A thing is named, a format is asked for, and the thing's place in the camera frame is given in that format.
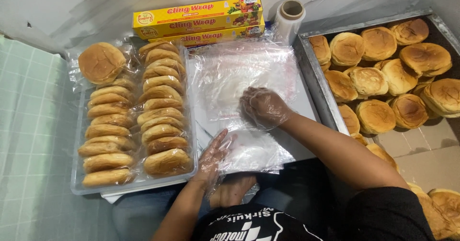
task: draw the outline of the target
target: black t-shirt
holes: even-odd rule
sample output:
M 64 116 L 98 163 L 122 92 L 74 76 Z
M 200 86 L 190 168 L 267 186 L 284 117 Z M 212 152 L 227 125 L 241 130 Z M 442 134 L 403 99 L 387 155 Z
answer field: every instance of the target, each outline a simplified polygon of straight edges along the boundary
M 434 240 L 417 196 L 403 188 L 382 187 L 360 192 L 348 203 L 345 221 L 347 240 Z M 191 239 L 318 241 L 324 238 L 279 210 L 249 203 L 206 215 Z

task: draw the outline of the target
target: barcode sticker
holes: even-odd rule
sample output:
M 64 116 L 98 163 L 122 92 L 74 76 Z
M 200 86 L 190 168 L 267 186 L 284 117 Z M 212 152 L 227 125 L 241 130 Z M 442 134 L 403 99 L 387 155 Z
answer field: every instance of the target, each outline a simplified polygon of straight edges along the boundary
M 245 4 L 257 2 L 257 0 L 243 0 L 243 1 Z
M 249 30 L 249 34 L 257 34 L 260 33 L 260 28 L 253 28 Z

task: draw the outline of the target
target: yellow box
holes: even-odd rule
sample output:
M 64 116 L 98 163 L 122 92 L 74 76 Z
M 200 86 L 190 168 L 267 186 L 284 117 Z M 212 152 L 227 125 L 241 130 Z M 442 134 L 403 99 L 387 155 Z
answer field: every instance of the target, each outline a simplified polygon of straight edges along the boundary
M 168 42 L 180 40 L 182 44 L 185 45 L 185 47 L 192 47 L 198 45 L 215 44 L 221 40 L 256 38 L 260 37 L 265 31 L 264 18 L 261 16 L 260 19 L 260 25 L 258 26 L 229 28 L 210 32 L 175 35 L 170 37 L 149 39 L 149 42 L 155 42 L 160 39 Z
M 221 0 L 135 12 L 132 28 L 141 39 L 259 25 L 260 0 Z

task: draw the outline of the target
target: cheffy logo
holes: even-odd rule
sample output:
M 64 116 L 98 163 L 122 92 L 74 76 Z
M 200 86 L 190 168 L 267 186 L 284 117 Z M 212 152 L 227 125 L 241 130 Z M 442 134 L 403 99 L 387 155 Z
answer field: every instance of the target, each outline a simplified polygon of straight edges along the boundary
M 154 28 L 141 28 L 141 34 L 148 38 L 154 38 L 158 36 L 158 32 Z
M 142 12 L 141 14 L 138 15 L 138 22 L 139 24 L 147 25 L 153 21 L 153 18 L 154 16 L 152 13 L 148 11 Z

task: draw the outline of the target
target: plastic glove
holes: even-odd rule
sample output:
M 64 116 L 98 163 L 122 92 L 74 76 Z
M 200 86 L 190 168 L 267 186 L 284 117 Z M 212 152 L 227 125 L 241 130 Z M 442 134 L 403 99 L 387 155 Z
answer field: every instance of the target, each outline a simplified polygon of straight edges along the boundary
M 190 181 L 200 182 L 205 192 L 209 193 L 210 189 L 214 190 L 219 179 L 219 162 L 228 154 L 228 149 L 222 143 L 227 133 L 228 130 L 224 129 L 211 141 L 200 157 L 198 172 L 190 178 Z
M 240 102 L 243 112 L 266 130 L 287 121 L 293 113 L 278 94 L 264 87 L 249 87 L 243 92 Z

